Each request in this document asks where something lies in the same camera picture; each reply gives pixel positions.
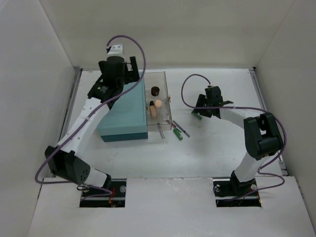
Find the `round brown cosmetic jar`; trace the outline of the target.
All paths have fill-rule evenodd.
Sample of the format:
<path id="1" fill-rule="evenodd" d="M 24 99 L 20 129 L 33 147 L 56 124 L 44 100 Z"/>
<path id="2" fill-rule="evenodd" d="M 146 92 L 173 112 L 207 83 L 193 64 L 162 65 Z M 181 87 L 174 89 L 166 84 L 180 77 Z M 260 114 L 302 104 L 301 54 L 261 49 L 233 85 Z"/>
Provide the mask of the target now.
<path id="1" fill-rule="evenodd" d="M 160 88 L 159 87 L 153 86 L 151 88 L 151 95 L 152 96 L 157 97 L 157 96 L 159 96 L 159 93 L 160 93 Z"/>

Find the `beige foundation pump bottle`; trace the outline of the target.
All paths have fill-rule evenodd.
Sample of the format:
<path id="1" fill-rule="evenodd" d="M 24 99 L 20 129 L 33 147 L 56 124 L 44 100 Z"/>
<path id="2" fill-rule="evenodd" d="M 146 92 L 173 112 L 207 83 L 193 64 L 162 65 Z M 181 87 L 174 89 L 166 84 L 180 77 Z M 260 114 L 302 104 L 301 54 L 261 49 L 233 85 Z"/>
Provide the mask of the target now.
<path id="1" fill-rule="evenodd" d="M 150 111 L 151 118 L 156 119 L 157 118 L 157 110 L 156 110 L 156 107 L 155 107 L 153 101 L 151 101 L 149 103 L 149 111 Z"/>

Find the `peach makeup sponge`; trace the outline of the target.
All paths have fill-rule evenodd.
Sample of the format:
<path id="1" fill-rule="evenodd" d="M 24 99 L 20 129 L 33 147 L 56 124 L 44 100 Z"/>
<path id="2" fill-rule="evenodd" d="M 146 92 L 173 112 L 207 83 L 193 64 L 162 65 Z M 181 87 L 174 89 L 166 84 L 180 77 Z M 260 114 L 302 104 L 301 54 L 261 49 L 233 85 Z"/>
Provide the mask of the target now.
<path id="1" fill-rule="evenodd" d="M 162 101 L 161 100 L 155 100 L 154 101 L 154 106 L 156 107 L 156 108 L 160 108 L 160 107 L 162 107 Z"/>

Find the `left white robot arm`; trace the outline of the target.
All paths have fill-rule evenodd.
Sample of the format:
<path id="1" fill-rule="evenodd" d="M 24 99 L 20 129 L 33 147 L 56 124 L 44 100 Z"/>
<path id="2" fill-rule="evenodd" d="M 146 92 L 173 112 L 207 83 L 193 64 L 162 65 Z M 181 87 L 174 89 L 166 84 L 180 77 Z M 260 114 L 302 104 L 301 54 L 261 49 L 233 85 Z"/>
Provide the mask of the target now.
<path id="1" fill-rule="evenodd" d="M 46 148 L 45 157 L 53 175 L 92 186 L 98 196 L 105 197 L 111 191 L 110 175 L 90 166 L 82 156 L 99 122 L 125 93 L 124 86 L 131 83 L 135 87 L 140 76 L 135 57 L 125 62 L 120 56 L 109 56 L 99 67 L 101 75 L 89 90 L 75 123 L 57 145 Z"/>

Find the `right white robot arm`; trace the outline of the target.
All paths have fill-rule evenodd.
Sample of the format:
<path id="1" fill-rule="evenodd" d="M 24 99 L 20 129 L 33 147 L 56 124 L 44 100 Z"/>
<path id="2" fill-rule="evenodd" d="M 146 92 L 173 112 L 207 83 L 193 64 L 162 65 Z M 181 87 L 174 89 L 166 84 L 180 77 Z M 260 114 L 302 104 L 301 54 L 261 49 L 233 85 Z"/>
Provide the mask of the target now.
<path id="1" fill-rule="evenodd" d="M 246 154 L 240 165 L 231 173 L 229 181 L 214 182 L 218 197 L 240 197 L 255 184 L 255 175 L 267 158 L 284 146 L 276 118 L 269 112 L 252 115 L 244 109 L 224 108 L 232 101 L 224 101 L 218 86 L 209 85 L 200 94 L 194 113 L 204 117 L 217 117 L 229 121 L 244 131 Z"/>

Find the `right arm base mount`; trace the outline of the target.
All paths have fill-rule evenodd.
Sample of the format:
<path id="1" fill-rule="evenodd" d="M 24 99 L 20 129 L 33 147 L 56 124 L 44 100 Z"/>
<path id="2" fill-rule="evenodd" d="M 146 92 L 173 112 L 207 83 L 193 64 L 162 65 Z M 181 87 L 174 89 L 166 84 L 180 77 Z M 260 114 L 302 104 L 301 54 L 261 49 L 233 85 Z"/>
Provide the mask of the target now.
<path id="1" fill-rule="evenodd" d="M 256 180 L 234 184 L 230 178 L 213 179 L 216 207 L 261 207 Z"/>

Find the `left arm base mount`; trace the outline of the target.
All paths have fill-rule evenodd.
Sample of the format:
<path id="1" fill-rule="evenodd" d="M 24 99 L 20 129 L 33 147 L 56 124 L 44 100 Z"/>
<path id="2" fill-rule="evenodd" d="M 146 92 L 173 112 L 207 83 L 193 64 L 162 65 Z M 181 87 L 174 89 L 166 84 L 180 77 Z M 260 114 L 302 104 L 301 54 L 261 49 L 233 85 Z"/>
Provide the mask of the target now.
<path id="1" fill-rule="evenodd" d="M 82 208 L 125 207 L 126 188 L 126 179 L 113 179 L 109 191 L 87 185 L 77 186 L 77 190 L 81 192 L 79 206 Z"/>

